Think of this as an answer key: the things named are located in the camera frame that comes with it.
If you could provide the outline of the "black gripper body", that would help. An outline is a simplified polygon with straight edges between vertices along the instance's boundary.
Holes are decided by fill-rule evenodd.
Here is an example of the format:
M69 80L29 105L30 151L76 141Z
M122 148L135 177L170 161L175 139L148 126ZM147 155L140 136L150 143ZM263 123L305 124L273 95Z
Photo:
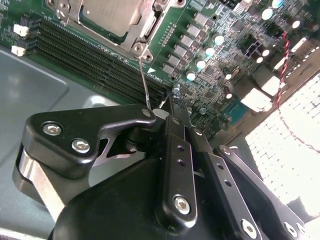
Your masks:
M76 196L53 240L238 240L218 198L194 176L191 157L142 160Z

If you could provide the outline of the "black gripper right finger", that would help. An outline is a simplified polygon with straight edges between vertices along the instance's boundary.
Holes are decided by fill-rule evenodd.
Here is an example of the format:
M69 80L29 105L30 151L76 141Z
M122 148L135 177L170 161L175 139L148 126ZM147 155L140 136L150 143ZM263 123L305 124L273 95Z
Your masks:
M192 126L187 109L169 97L166 109L186 124L194 163L203 172L211 200L217 204L227 240L308 240L304 222L268 189L234 149L212 149Z

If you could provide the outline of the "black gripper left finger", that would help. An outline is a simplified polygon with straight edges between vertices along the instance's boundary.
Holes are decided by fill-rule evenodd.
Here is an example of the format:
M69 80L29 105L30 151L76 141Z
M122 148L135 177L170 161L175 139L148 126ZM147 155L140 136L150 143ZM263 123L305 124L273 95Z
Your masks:
M37 113L25 122L13 180L57 221L73 198L89 191L92 168L159 155L156 217L166 228L191 228L198 210L190 126L177 105L171 111L129 104Z

